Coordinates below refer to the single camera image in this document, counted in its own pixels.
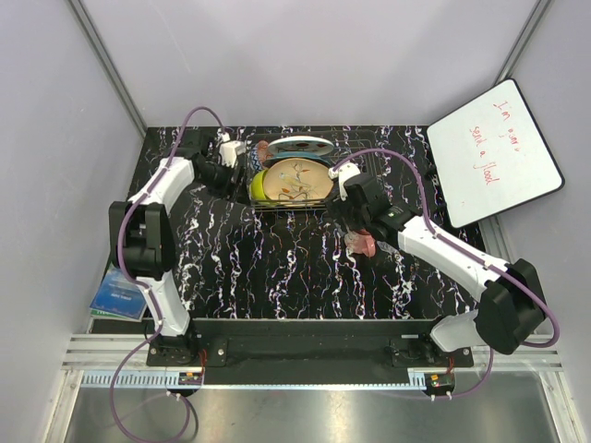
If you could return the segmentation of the yellow-green bowl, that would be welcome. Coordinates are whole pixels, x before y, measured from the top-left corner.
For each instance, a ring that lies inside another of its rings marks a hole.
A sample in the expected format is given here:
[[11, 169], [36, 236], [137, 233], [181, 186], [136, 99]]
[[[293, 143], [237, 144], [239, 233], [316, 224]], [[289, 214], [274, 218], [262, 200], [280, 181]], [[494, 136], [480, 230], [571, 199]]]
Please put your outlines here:
[[265, 202], [268, 199], [265, 194], [265, 191], [264, 191], [264, 179], [265, 179], [266, 173], [267, 173], [266, 170], [257, 172], [253, 176], [253, 178], [250, 182], [250, 186], [249, 186], [250, 197], [251, 197], [251, 200], [257, 204], [262, 204], [263, 202]]

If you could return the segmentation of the pink mug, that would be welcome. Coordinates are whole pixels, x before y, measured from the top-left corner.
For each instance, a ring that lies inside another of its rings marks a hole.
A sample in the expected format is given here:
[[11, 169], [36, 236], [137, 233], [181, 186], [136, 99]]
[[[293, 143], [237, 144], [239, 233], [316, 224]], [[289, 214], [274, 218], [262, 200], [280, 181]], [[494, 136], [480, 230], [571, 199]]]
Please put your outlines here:
[[347, 249], [353, 254], [362, 254], [366, 257], [374, 257], [376, 243], [373, 236], [365, 229], [360, 231], [348, 231], [344, 236]]

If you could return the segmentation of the red patterned bowl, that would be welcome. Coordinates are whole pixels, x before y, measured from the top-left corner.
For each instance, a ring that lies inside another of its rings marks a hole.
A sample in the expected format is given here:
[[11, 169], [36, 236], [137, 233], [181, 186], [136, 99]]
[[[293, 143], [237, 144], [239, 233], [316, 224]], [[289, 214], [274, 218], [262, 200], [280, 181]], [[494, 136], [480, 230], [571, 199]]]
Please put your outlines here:
[[268, 146], [268, 141], [261, 140], [256, 142], [250, 150], [250, 165], [255, 173], [264, 169], [263, 163], [268, 160]]

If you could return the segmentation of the teal scalloped plate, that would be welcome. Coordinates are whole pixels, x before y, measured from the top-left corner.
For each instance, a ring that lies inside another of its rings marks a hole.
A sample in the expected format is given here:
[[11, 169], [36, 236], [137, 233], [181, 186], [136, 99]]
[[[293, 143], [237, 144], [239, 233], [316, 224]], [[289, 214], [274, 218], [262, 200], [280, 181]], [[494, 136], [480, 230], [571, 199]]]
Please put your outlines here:
[[333, 166], [333, 163], [330, 160], [320, 157], [319, 155], [306, 152], [301, 154], [293, 152], [282, 152], [281, 154], [273, 156], [270, 159], [266, 160], [262, 165], [264, 168], [271, 168], [274, 164], [285, 160], [307, 160], [318, 164], [322, 164], [326, 167]]

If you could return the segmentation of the peach bird plate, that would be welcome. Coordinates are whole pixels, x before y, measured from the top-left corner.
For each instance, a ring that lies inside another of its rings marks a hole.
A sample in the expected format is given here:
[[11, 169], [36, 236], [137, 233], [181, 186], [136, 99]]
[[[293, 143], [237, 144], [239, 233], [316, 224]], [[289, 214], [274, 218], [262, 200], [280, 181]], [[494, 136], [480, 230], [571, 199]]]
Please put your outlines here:
[[307, 160], [278, 162], [266, 173], [265, 194], [271, 200], [289, 203], [322, 200], [333, 188], [328, 171], [328, 167]]

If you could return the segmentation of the white watermelon plate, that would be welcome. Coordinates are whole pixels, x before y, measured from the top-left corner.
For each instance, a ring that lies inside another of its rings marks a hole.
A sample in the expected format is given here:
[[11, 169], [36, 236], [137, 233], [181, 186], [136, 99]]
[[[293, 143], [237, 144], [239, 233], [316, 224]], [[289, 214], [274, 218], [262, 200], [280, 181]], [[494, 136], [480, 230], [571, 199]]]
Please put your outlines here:
[[323, 156], [334, 149], [334, 144], [325, 138], [292, 136], [274, 140], [268, 145], [267, 152], [273, 156], [283, 152], [307, 152]]

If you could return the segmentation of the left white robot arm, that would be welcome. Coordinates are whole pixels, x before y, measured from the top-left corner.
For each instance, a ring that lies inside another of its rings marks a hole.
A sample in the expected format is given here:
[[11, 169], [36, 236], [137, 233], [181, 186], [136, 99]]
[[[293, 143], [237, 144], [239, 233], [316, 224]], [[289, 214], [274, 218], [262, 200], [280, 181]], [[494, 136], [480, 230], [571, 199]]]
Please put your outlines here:
[[143, 295], [154, 332], [151, 350], [169, 355], [179, 365], [199, 356], [198, 335], [175, 286], [176, 243], [169, 214], [193, 184], [202, 184], [221, 198], [235, 198], [245, 174], [246, 144], [222, 133], [218, 158], [207, 158], [207, 143], [181, 147], [176, 142], [148, 182], [126, 201], [111, 204], [111, 261]]

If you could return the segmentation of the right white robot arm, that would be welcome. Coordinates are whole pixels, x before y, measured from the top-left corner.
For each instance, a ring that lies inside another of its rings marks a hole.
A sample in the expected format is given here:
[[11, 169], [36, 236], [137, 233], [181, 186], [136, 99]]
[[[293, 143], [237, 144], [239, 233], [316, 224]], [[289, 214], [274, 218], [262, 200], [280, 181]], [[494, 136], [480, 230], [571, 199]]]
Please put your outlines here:
[[453, 351], [487, 345], [511, 354], [547, 318], [546, 300], [534, 265], [522, 258], [509, 263], [479, 251], [431, 224], [404, 201], [390, 202], [369, 174], [331, 172], [326, 199], [329, 213], [360, 240], [358, 252], [382, 242], [417, 257], [464, 288], [478, 303], [474, 311], [437, 320], [419, 343], [428, 365], [441, 365]]

